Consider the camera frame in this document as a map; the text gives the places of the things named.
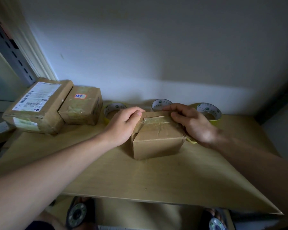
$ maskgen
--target wooden table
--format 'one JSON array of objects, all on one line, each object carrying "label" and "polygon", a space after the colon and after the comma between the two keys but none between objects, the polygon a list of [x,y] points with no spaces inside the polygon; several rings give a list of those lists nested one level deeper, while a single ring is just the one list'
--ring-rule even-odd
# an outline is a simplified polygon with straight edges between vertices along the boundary
[{"label": "wooden table", "polygon": [[[224,115],[218,127],[277,154],[252,117]],[[24,132],[0,159],[0,175],[88,139],[104,128],[65,125],[55,137]],[[185,142],[173,156],[136,161],[129,142],[92,163],[64,194],[275,213],[277,208],[218,152]]]}]

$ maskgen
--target forearm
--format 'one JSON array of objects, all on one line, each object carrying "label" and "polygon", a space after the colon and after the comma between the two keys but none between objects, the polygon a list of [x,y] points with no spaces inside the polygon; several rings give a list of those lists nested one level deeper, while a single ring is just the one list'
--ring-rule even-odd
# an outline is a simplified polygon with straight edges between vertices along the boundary
[{"label": "forearm", "polygon": [[71,181],[109,149],[111,145],[102,136],[97,136],[1,177],[0,229],[25,228]]},{"label": "forearm", "polygon": [[224,134],[220,134],[211,147],[288,216],[286,160]]}]

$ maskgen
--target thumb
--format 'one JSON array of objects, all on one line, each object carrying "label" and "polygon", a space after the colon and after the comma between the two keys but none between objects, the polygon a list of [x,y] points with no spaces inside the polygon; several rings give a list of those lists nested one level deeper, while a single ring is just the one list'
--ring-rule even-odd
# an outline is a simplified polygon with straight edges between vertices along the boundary
[{"label": "thumb", "polygon": [[178,114],[177,112],[172,112],[171,113],[171,117],[172,119],[177,122],[177,123],[181,123],[182,125],[186,126],[188,125],[190,118],[185,117],[183,115]]},{"label": "thumb", "polygon": [[141,119],[141,116],[142,116],[142,112],[137,110],[130,116],[130,118],[127,120],[127,123],[135,126],[138,123],[138,121]]}]

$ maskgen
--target white door trim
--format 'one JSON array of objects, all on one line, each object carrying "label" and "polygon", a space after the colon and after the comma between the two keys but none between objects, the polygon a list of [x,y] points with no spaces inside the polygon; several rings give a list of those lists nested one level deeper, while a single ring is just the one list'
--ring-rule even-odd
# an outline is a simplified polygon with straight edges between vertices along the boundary
[{"label": "white door trim", "polygon": [[0,0],[0,21],[13,37],[36,76],[57,80],[22,14],[18,0]]}]

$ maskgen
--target black sandal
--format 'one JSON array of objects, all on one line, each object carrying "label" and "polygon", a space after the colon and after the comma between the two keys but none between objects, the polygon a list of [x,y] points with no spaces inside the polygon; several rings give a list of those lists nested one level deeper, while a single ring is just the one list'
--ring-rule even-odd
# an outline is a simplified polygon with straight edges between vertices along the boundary
[{"label": "black sandal", "polygon": [[71,230],[76,228],[82,223],[95,223],[95,202],[90,198],[83,203],[77,203],[75,201],[79,198],[75,196],[72,203],[69,206],[66,216],[65,226]]}]

